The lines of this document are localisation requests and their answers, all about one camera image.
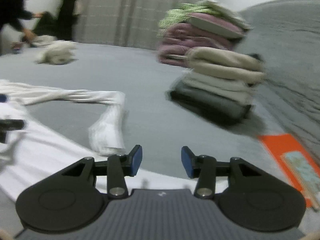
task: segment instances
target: beige folded clothing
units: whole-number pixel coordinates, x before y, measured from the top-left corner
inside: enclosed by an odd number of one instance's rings
[[[193,68],[196,73],[212,77],[241,80],[248,84],[261,83],[264,78],[263,72],[250,71],[242,68],[225,67],[209,63],[205,60],[189,59],[188,66]]]
[[[244,81],[211,77],[211,76],[199,74],[194,70],[191,70],[188,74],[186,74],[185,78],[199,81],[201,83],[204,83],[213,87],[221,88],[224,90],[228,90],[228,91],[238,91],[238,92],[252,91],[252,88],[250,88],[248,84]]]
[[[205,60],[209,63],[227,67],[262,71],[262,62],[260,60],[230,50],[198,47],[189,50],[187,56],[190,60]]]
[[[320,240],[320,231],[310,233],[305,237],[300,238],[300,240]]]
[[[190,87],[202,89],[202,90],[208,91],[210,93],[213,93],[213,94],[225,97],[225,98],[229,98],[233,101],[238,102],[239,104],[241,104],[243,106],[249,105],[252,102],[252,95],[248,92],[223,90],[221,88],[213,87],[213,86],[207,85],[205,83],[201,83],[199,81],[196,81],[194,79],[188,79],[188,78],[183,78],[182,82]]]
[[[1,240],[13,240],[13,237],[11,237],[6,231],[0,229],[0,239]]]

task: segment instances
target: green blanket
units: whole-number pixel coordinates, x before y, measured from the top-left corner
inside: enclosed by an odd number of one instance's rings
[[[186,22],[190,13],[206,13],[219,18],[222,16],[220,12],[210,7],[183,3],[181,4],[180,8],[167,11],[165,18],[159,22],[159,35],[162,35],[163,31],[167,30],[172,25]]]

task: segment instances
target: curtain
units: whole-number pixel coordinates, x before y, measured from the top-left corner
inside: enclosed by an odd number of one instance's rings
[[[76,37],[82,43],[156,49],[158,22],[179,3],[198,0],[83,0]]]

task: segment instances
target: gray folded clothing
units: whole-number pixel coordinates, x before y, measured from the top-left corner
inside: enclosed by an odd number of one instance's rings
[[[213,117],[212,121],[223,123],[236,123],[243,119],[251,105],[241,106],[236,101],[209,93],[205,90],[189,87],[181,80],[170,92],[171,99],[196,107]]]

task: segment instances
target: pink blanket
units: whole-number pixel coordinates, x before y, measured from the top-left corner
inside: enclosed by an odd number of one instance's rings
[[[164,34],[164,44],[194,47],[210,47],[232,50],[233,44],[219,35],[200,30],[188,23],[178,23]]]
[[[180,45],[160,45],[158,49],[158,59],[160,63],[187,67],[187,64],[184,60],[168,58],[167,55],[185,55],[189,50],[189,47],[180,46]]]

